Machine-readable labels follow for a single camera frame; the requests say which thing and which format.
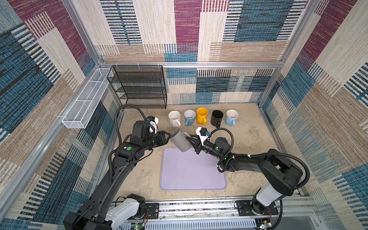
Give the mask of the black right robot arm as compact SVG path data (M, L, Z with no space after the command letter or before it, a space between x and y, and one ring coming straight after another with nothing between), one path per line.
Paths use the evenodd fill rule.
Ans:
M263 214L273 202L291 196L294 191L304 186L310 172L307 165L299 158L270 149L261 154L235 154L232 146L225 138L217 138L215 143L206 138L204 141L198 135L187 137L195 152L205 152L219 159L219 172L252 171L261 172L268 183L259 189L250 202L255 214Z

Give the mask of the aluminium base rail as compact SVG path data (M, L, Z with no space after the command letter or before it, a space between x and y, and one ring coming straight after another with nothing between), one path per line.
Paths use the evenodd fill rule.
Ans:
M310 197L291 196L276 201L276 216L239 216L236 200L249 196L201 199L148 200L159 203L158 219L128 219L117 230L325 230L323 218ZM110 209L124 201L111 203Z

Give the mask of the teal dotted floral mug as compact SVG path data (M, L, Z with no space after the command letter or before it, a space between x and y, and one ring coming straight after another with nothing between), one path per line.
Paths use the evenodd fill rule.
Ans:
M196 112L194 110L186 110L184 112L185 117L185 126L189 127L192 126L196 119Z

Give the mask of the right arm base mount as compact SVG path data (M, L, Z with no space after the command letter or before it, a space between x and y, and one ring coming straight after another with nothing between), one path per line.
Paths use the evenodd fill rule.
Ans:
M236 200L234 207L237 209L239 216L262 216L269 214L277 216L279 214L275 202L272 202L271 205L266 207L256 200L243 199Z

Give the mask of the black mug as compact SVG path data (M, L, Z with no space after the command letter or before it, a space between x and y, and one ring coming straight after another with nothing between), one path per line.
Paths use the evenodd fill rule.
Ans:
M216 128L220 128L223 119L223 112L220 110L214 110L211 115L210 123Z

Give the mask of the lavender tray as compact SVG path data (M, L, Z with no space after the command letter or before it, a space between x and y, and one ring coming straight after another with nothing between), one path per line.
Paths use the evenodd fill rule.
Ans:
M163 151L160 187L162 190L222 190L226 174L217 170L218 159L193 148L181 152L177 147Z

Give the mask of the light blue mug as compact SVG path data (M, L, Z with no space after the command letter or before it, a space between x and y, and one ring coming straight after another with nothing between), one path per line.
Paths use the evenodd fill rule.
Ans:
M239 116L239 113L236 110L230 109L226 112L225 123L228 126L235 126L236 120Z

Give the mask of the white pink mug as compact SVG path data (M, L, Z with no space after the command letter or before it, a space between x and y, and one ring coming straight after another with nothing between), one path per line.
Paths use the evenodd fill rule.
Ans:
M169 121L170 121L170 125L172 127L180 127L181 126L181 122L180 122L181 114L180 114L180 112L171 111L168 114L168 118L169 118Z

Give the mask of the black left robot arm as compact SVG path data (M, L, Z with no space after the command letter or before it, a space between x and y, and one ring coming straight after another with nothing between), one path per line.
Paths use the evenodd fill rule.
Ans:
M168 143L171 135L158 131L157 118L149 116L133 125L130 139L122 142L108 156L108 171L87 201L63 221L67 230L117 230L129 218L147 216L145 198L130 194L124 202L110 209L126 177L143 158L145 151Z

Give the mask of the grey mug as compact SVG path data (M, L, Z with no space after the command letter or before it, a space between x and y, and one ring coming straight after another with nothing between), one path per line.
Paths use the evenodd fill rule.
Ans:
M188 133L182 132L180 129L176 129L171 134L170 140L181 152L186 152L192 147L187 137L190 137Z

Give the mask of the yellow mug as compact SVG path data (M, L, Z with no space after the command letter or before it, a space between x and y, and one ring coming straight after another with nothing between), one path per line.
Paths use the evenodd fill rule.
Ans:
M206 125L208 117L208 110L204 107L200 107L196 111L196 121L199 124Z

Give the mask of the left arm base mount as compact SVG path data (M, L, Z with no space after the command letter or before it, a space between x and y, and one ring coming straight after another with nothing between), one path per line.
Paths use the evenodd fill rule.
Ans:
M130 194L127 196L127 198L135 199L139 203L137 214L129 219L131 220L158 219L160 207L159 203L152 203L152 202L147 203L144 197L136 194Z

